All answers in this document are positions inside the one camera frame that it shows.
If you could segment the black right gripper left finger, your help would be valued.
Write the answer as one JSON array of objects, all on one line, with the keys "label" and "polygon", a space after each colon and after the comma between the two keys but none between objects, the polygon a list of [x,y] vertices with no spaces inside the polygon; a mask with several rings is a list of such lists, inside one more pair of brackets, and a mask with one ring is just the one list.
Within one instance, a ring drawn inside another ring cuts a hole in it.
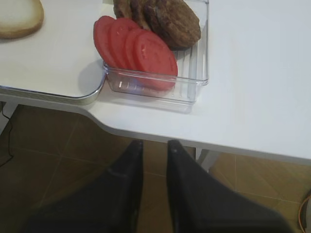
[{"label": "black right gripper left finger", "polygon": [[143,188],[143,142],[134,140],[99,177],[41,208],[26,233],[134,233]]}]

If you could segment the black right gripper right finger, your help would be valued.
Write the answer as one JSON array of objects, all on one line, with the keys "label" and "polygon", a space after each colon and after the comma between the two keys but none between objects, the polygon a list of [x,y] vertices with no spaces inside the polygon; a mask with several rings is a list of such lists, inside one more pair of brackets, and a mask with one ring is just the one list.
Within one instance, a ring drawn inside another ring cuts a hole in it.
[{"label": "black right gripper right finger", "polygon": [[291,233],[278,212],[234,192],[168,142],[167,190],[175,233]]}]

